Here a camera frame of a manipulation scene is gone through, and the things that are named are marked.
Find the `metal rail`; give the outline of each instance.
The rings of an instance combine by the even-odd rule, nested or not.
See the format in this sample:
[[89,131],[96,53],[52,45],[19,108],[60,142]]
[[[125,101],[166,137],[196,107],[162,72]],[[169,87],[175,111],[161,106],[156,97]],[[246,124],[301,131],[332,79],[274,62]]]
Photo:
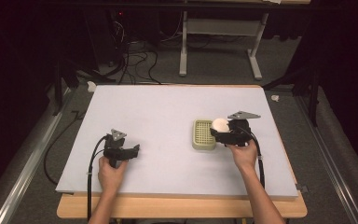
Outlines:
[[324,143],[324,140],[318,130],[317,127],[313,126],[312,121],[308,117],[308,109],[304,99],[301,96],[295,97],[298,107],[300,108],[301,112],[303,113],[304,117],[310,129],[312,131],[313,136],[319,146],[320,153],[323,157],[324,166],[330,179],[333,183],[334,188],[336,189],[337,195],[344,206],[344,209],[351,220],[351,223],[358,224],[358,207],[351,195],[351,191],[348,188],[345,180],[343,179],[341,173],[339,172],[336,163],[334,162],[333,157],[329,152],[329,148]]
[[7,199],[0,210],[0,224],[9,223],[17,208],[19,207],[21,199],[24,196],[25,191],[28,189],[28,186],[30,185],[34,177],[37,167],[41,162],[43,155],[45,154],[46,148],[48,147],[48,141],[53,135],[58,125],[58,122],[62,117],[62,111],[67,107],[73,95],[74,93],[72,91],[66,89],[62,110],[58,113],[58,115],[52,117],[48,129],[35,147],[33,153],[31,154],[30,158],[22,169],[19,178],[14,184],[11,192],[7,196]]

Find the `white board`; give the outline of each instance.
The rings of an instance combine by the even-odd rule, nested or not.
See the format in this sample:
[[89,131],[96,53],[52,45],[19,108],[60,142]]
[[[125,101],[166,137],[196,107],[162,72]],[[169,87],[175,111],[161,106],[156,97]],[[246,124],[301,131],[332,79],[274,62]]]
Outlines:
[[[127,167],[120,193],[246,195],[228,148],[218,143],[213,151],[200,151],[191,144],[194,120],[226,119],[240,110],[261,116],[249,123],[264,158],[268,195],[297,197],[265,93],[257,87],[98,86],[56,190],[87,191],[92,151],[101,137],[116,129],[127,134],[124,148],[141,145],[138,158]],[[99,157],[93,163],[94,192],[101,192]]]

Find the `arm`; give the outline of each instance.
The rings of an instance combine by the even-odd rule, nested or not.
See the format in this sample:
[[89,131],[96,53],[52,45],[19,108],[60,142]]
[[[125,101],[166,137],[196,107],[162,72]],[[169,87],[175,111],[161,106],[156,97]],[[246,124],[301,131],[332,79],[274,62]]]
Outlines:
[[103,193],[89,219],[89,224],[109,223],[113,201],[123,180],[128,161],[123,161],[117,169],[110,166],[109,160],[106,157],[101,157],[99,163],[100,172],[98,173],[98,178],[100,179]]
[[281,214],[273,204],[255,172],[257,150],[251,140],[246,147],[228,146],[231,149],[235,164],[243,178],[249,201],[251,202],[255,223],[284,223]]

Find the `cable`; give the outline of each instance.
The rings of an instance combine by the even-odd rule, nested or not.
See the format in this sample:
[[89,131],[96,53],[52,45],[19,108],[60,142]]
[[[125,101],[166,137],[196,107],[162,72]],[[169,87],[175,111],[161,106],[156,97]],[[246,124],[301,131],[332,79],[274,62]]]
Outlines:
[[121,23],[118,22],[118,21],[114,21],[114,23],[117,24],[117,25],[119,25],[119,26],[121,27],[122,32],[121,32],[121,41],[120,41],[120,43],[122,44],[122,43],[123,43],[123,40],[124,40],[124,34],[125,34],[125,33],[124,33],[124,27],[123,27],[123,25],[121,25]]
[[138,62],[136,62],[136,63],[134,63],[134,64],[129,64],[129,66],[136,66],[136,65],[138,65],[139,63],[146,61],[146,59],[147,59],[147,54],[146,54],[145,52],[140,52],[140,53],[143,53],[145,56],[143,57],[143,56],[141,56],[141,55],[137,55],[136,53],[130,55],[131,57],[141,58],[141,60],[138,61]]
[[118,81],[118,85],[120,85],[121,84],[121,82],[123,81],[123,77],[126,75],[126,71],[127,71],[127,69],[128,69],[128,66],[129,66],[129,63],[130,63],[130,55],[129,55],[129,50],[130,50],[130,47],[129,46],[127,46],[127,60],[125,60],[124,58],[124,61],[125,61],[125,65],[124,65],[124,68],[123,68],[123,74],[121,75],[121,77],[120,77],[120,80]]
[[55,180],[48,174],[48,166],[47,166],[47,164],[48,164],[48,153],[50,152],[50,150],[51,150],[51,148],[54,146],[54,144],[58,141],[58,139],[69,129],[69,127],[71,127],[76,121],[83,119],[82,116],[83,116],[84,114],[86,114],[86,111],[83,112],[83,113],[81,113],[81,114],[79,114],[79,111],[74,110],[74,111],[72,111],[72,113],[76,113],[74,120],[72,120],[72,122],[69,123],[69,124],[62,130],[62,132],[60,132],[60,134],[52,141],[51,145],[50,145],[50,146],[48,147],[48,149],[46,150],[45,156],[44,156],[44,158],[43,158],[43,170],[44,170],[44,172],[45,172],[45,176],[46,176],[46,177],[48,178],[48,180],[49,180],[52,184],[54,184],[54,185],[58,185],[58,182],[55,181]]
[[88,172],[88,178],[87,178],[87,220],[90,220],[91,218],[91,178],[92,178],[92,163],[94,162],[95,157],[100,153],[96,153],[98,146],[101,144],[103,140],[106,140],[110,134],[105,135],[102,137],[97,145],[94,148],[94,151],[92,151],[91,160],[89,161],[89,172]]
[[75,62],[73,62],[72,60],[65,58],[62,59],[63,61],[65,61],[66,63],[69,63],[71,66],[73,66],[75,69],[77,70],[81,70],[86,72],[88,75],[95,77],[97,79],[99,79],[100,81],[104,81],[104,82],[116,82],[114,79],[108,78],[107,76],[111,76],[113,74],[115,74],[116,72],[118,72],[121,68],[122,68],[122,60],[119,61],[119,65],[111,72],[109,72],[108,74],[105,75],[101,75],[98,72],[92,70],[92,69],[88,69],[87,67],[83,67],[80,64],[77,64]]
[[203,48],[207,47],[210,43],[211,43],[211,38],[208,38],[206,43],[200,47],[193,47],[193,46],[189,45],[188,42],[187,42],[187,46],[191,49],[203,49]]
[[183,18],[183,13],[180,12],[180,18],[179,18],[179,22],[178,22],[178,25],[176,27],[176,30],[175,32],[173,33],[173,35],[171,35],[170,37],[168,37],[167,39],[163,39],[163,40],[160,40],[160,42],[165,42],[165,41],[168,41],[168,40],[171,40],[171,39],[175,39],[176,37],[178,36],[181,36],[181,35],[176,35],[180,29],[180,25],[182,24],[182,18]]
[[258,170],[260,173],[260,183],[264,189],[266,187],[265,175],[264,175],[264,165],[263,165],[263,157],[261,155],[261,150],[260,150],[260,145],[258,144],[258,140],[252,132],[249,133],[248,131],[244,130],[241,127],[237,127],[237,128],[240,129],[241,131],[245,132],[246,134],[248,134],[252,138],[252,140],[254,140],[254,142],[255,142],[255,147],[257,149]]
[[158,80],[156,80],[156,79],[154,79],[153,77],[152,77],[152,75],[151,75],[151,71],[152,71],[152,69],[156,66],[156,64],[157,64],[157,58],[158,58],[158,54],[155,52],[155,51],[151,51],[151,52],[153,52],[153,53],[155,53],[156,54],[156,58],[155,58],[155,61],[154,61],[154,63],[153,63],[153,65],[149,68],[149,70],[147,71],[147,74],[149,75],[149,77],[150,77],[150,79],[152,79],[153,81],[155,81],[155,82],[157,82],[159,85],[161,85],[161,82],[159,82]]

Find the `forearm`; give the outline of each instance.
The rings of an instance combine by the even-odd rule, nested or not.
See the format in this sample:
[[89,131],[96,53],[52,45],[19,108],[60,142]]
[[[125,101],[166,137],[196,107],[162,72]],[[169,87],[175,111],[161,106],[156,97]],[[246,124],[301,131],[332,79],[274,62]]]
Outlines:
[[115,193],[109,193],[109,194],[102,193],[100,197],[100,201],[98,201],[97,206],[92,212],[92,216],[91,219],[89,220],[89,224],[109,223],[115,198],[116,198]]
[[263,189],[255,169],[241,167],[240,171],[249,195],[255,223],[284,223],[278,209]]

